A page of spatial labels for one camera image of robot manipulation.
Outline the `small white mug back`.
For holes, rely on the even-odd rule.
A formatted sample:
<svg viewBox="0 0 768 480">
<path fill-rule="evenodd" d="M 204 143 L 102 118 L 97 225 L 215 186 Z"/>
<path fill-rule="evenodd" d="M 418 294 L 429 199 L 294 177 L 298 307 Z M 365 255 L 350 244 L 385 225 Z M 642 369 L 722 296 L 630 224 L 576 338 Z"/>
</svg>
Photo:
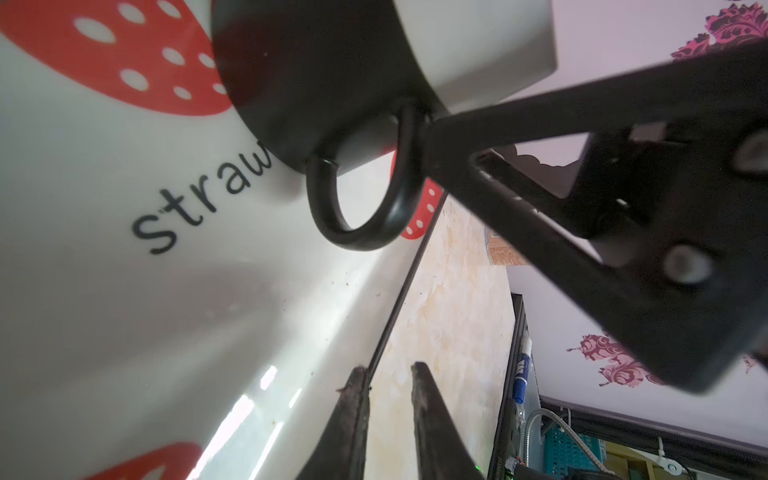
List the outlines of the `small white mug back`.
<svg viewBox="0 0 768 480">
<path fill-rule="evenodd" d="M 216 67 L 259 143 L 304 175 L 331 243 L 370 251 L 413 218 L 427 125 L 497 104 L 557 67 L 549 1 L 216 1 Z M 386 152 L 372 217 L 350 226 L 337 180 Z"/>
</svg>

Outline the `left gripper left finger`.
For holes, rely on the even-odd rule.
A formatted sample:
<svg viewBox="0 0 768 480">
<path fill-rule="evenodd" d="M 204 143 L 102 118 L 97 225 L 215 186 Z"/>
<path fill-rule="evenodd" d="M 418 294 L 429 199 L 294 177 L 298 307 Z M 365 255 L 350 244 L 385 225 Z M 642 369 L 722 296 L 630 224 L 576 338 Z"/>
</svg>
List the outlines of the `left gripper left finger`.
<svg viewBox="0 0 768 480">
<path fill-rule="evenodd" d="M 337 391 L 335 408 L 297 479 L 364 478 L 370 418 L 368 369 L 355 367 Z"/>
</svg>

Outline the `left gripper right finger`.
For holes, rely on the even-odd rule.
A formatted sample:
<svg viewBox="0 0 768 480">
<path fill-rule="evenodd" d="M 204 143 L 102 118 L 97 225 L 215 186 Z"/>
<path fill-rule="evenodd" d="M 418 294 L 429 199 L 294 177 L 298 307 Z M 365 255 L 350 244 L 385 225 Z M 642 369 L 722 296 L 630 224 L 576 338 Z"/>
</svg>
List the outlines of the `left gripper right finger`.
<svg viewBox="0 0 768 480">
<path fill-rule="evenodd" d="M 418 478 L 483 479 L 424 362 L 411 367 Z"/>
</svg>

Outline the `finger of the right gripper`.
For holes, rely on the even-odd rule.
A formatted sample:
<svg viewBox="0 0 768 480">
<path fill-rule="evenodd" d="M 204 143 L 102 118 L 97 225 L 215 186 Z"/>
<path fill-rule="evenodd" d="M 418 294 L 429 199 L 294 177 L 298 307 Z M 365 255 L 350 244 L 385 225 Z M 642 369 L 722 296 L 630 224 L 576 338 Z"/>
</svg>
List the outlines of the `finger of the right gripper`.
<svg viewBox="0 0 768 480">
<path fill-rule="evenodd" d="M 663 382 L 767 333 L 767 45 L 447 117 L 425 173 Z"/>
</svg>

